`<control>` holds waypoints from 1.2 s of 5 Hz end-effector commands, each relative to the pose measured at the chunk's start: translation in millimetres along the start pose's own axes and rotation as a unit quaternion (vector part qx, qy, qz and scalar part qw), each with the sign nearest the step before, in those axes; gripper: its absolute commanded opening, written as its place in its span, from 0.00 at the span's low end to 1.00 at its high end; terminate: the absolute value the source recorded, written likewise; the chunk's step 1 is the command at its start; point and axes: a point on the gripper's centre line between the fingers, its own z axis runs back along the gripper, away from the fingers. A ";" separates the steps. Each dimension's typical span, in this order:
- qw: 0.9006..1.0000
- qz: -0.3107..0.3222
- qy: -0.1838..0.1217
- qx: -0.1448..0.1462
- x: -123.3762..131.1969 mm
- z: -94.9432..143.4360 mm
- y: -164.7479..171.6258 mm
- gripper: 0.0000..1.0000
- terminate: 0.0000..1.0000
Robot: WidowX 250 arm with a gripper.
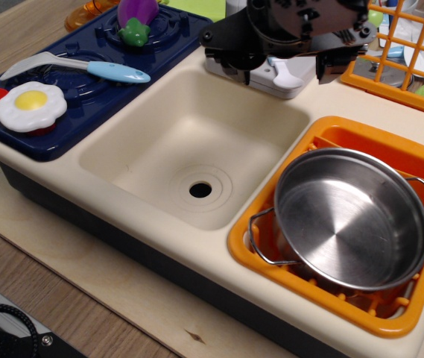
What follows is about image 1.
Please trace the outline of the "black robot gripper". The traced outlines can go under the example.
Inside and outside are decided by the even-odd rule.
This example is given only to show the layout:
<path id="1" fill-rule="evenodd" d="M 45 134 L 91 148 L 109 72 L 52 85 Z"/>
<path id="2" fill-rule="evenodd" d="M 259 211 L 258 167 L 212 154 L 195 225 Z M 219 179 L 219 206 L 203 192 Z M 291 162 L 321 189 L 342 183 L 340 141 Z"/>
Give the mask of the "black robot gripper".
<path id="1" fill-rule="evenodd" d="M 316 76 L 327 84 L 366 54 L 377 29 L 367 1 L 248 1 L 244 9 L 200 32 L 200 44 L 224 74 L 250 84 L 268 56 L 316 56 Z"/>

